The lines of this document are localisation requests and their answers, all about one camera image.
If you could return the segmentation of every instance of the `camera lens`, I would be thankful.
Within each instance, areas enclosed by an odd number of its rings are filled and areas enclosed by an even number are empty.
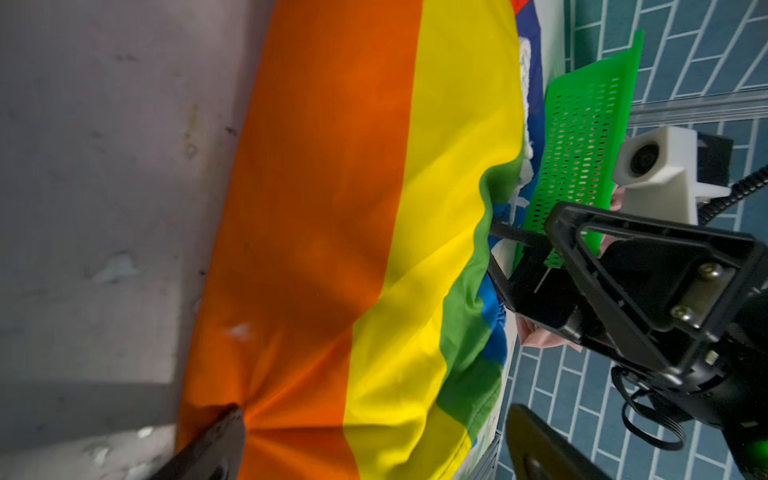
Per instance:
[[[647,174],[659,159],[659,146],[650,144],[645,145],[636,151],[629,163],[629,169],[635,177],[642,177]]]

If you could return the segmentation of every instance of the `orange stripe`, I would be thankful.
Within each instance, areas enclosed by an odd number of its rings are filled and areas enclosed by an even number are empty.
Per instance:
[[[245,406],[240,478],[356,478],[352,324],[379,298],[402,187],[421,2],[278,1],[198,316],[186,445]]]

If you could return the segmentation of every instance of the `yellow stripe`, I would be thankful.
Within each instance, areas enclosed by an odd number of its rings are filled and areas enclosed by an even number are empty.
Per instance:
[[[381,297],[353,332],[345,435],[360,478],[449,478],[463,425],[435,404],[442,301],[475,246],[483,173],[520,151],[509,0],[425,0],[406,172]]]

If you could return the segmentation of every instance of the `green stripe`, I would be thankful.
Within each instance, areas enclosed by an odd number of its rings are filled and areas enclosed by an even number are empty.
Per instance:
[[[491,329],[482,318],[480,282],[488,269],[492,204],[504,204],[518,183],[522,157],[488,169],[480,180],[485,215],[475,228],[475,251],[443,302],[440,350],[448,372],[437,405],[467,428],[474,443],[502,385],[503,365],[481,355]]]

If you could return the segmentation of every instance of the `pink cloth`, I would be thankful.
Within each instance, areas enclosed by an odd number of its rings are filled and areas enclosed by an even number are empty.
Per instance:
[[[611,196],[611,211],[616,211],[621,208],[621,201],[624,199],[624,188],[618,187],[614,190],[614,194]],[[608,235],[603,237],[603,242],[600,245],[600,250],[605,251],[608,245],[614,242],[614,238]],[[533,323],[531,320],[525,318],[522,315],[515,314],[515,322],[518,324],[518,338],[520,339],[520,345],[532,346],[539,349],[548,349],[560,345],[568,345],[577,352],[581,351],[581,347],[575,343],[564,339],[563,337],[556,335],[546,329]]]

